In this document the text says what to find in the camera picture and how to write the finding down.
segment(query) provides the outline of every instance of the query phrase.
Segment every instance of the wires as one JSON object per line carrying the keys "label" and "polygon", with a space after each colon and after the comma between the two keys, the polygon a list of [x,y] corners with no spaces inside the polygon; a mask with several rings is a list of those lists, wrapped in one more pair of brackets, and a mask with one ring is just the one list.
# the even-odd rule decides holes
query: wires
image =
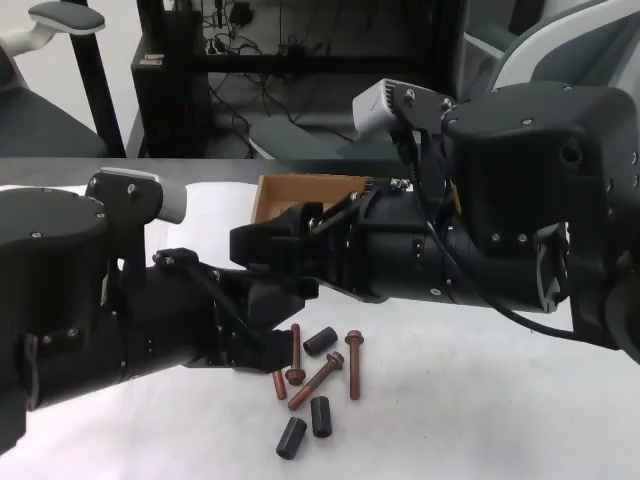
{"label": "wires", "polygon": [[[423,135],[423,143],[425,140],[430,138],[429,135]],[[449,264],[452,270],[455,272],[458,280],[468,289],[476,292],[476,294],[497,312],[501,313],[509,320],[517,323],[520,326],[528,328],[534,332],[541,333],[543,335],[547,335],[554,338],[561,338],[564,340],[573,340],[577,342],[582,342],[580,338],[576,335],[575,332],[568,330],[559,330],[557,328],[547,327],[546,325],[542,325],[540,323],[534,322],[533,320],[529,320],[528,318],[523,317],[515,313],[513,310],[507,308],[500,300],[498,300],[495,296],[489,294],[482,288],[477,282],[475,282],[468,274],[466,274],[458,263],[458,260],[454,257],[454,254],[451,253],[444,245],[440,236],[436,232],[433,223],[429,220],[429,207],[427,205],[426,195],[422,186],[422,175],[420,172],[419,159],[413,158],[409,164],[409,176],[411,182],[413,184],[414,191],[416,192],[416,198],[418,200],[418,204],[420,205],[420,209],[422,210],[422,214],[424,216],[424,223],[427,228],[428,234],[433,239],[436,247],[440,251],[440,254],[444,258],[444,260]]]}

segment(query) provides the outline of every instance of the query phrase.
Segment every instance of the white chair armrest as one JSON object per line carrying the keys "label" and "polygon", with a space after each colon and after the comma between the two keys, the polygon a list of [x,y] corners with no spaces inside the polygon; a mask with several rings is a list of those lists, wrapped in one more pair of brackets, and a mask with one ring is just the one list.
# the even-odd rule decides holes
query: white chair armrest
{"label": "white chair armrest", "polygon": [[536,66],[555,49],[638,11],[638,0],[607,0],[541,26],[507,58],[493,87],[531,81]]}

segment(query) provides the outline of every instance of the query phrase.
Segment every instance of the bolt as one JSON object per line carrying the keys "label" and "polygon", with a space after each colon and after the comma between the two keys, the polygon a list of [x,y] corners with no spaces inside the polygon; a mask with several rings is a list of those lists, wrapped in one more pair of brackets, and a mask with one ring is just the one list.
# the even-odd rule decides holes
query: bolt
{"label": "bolt", "polygon": [[406,92],[404,92],[404,101],[407,103],[411,103],[416,99],[416,92],[413,91],[413,89],[409,89]]}
{"label": "bolt", "polygon": [[291,332],[293,333],[293,365],[284,375],[290,385],[297,387],[302,384],[304,377],[307,375],[300,368],[300,325],[297,323],[292,324]]}
{"label": "bolt", "polygon": [[360,398],[360,345],[364,337],[358,330],[351,330],[344,337],[344,342],[349,345],[349,396],[351,400]]}
{"label": "bolt", "polygon": [[278,400],[284,400],[287,398],[287,389],[284,386],[284,379],[282,378],[282,372],[280,370],[271,374],[273,377],[273,385],[276,387],[276,396]]}
{"label": "bolt", "polygon": [[302,390],[296,393],[295,397],[289,401],[289,410],[298,408],[334,370],[342,370],[343,363],[344,357],[338,352],[328,353],[327,363],[325,363],[324,366],[318,370],[318,373],[302,387]]}

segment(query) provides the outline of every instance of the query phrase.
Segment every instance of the black table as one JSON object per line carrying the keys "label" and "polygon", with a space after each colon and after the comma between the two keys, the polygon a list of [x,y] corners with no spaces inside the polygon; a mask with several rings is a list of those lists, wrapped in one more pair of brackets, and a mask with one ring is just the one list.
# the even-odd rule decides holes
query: black table
{"label": "black table", "polygon": [[100,167],[143,170],[184,184],[196,182],[257,183],[269,173],[324,173],[372,177],[407,176],[398,161],[354,160],[222,160],[222,159],[110,159],[110,158],[0,158],[0,185],[82,185]]}

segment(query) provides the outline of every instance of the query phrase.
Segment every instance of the hex bolt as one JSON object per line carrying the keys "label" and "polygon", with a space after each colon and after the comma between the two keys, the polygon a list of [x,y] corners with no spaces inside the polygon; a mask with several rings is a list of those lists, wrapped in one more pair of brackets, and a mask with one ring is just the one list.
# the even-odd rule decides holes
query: hex bolt
{"label": "hex bolt", "polygon": [[293,365],[284,375],[290,385],[297,387],[302,385],[304,377],[307,376],[305,371],[300,368],[300,325],[292,324],[291,332],[293,333]]}
{"label": "hex bolt", "polygon": [[293,460],[295,458],[306,431],[307,424],[304,420],[297,417],[289,419],[289,423],[287,423],[287,427],[284,429],[276,447],[276,453],[280,458],[285,460]]}
{"label": "hex bolt", "polygon": [[358,330],[351,330],[344,337],[344,341],[349,345],[349,396],[351,400],[360,398],[360,345],[364,342],[364,337]]}
{"label": "hex bolt", "polygon": [[327,397],[314,397],[311,399],[311,427],[313,436],[327,438],[331,436],[331,408]]}
{"label": "hex bolt", "polygon": [[284,400],[287,398],[287,389],[284,386],[284,379],[282,378],[282,372],[280,370],[271,374],[273,377],[273,386],[276,387],[276,396],[278,400]]}
{"label": "hex bolt", "polygon": [[302,390],[296,393],[295,397],[289,401],[289,410],[298,408],[333,371],[342,370],[342,364],[344,364],[344,357],[342,355],[338,352],[328,353],[327,363],[325,363],[318,373],[302,387]]}

